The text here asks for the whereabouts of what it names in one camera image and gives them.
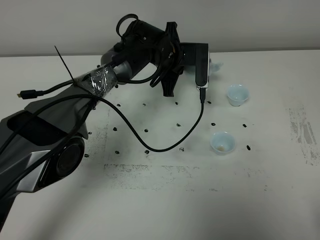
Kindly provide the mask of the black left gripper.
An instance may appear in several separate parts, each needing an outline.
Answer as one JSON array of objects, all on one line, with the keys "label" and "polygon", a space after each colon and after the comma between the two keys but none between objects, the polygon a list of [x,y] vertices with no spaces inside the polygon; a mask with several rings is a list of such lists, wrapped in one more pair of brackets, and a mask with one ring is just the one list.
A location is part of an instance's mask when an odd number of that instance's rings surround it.
[{"label": "black left gripper", "polygon": [[167,22],[165,33],[155,42],[160,54],[155,55],[154,62],[161,68],[155,80],[160,80],[164,97],[174,97],[174,88],[184,70],[177,27],[175,21]]}]

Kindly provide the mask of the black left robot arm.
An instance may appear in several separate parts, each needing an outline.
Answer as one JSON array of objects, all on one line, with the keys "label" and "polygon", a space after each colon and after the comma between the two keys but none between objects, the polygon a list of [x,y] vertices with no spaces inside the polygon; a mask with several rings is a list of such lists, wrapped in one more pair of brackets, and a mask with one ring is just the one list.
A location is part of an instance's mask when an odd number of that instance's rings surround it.
[{"label": "black left robot arm", "polygon": [[172,97],[183,72],[183,49],[176,22],[161,30],[131,15],[125,33],[93,70],[47,90],[24,90],[30,100],[21,111],[0,122],[0,222],[5,223],[15,198],[33,193],[70,175],[85,154],[86,119],[112,88],[137,84],[147,65],[156,71],[142,79],[161,84]]}]

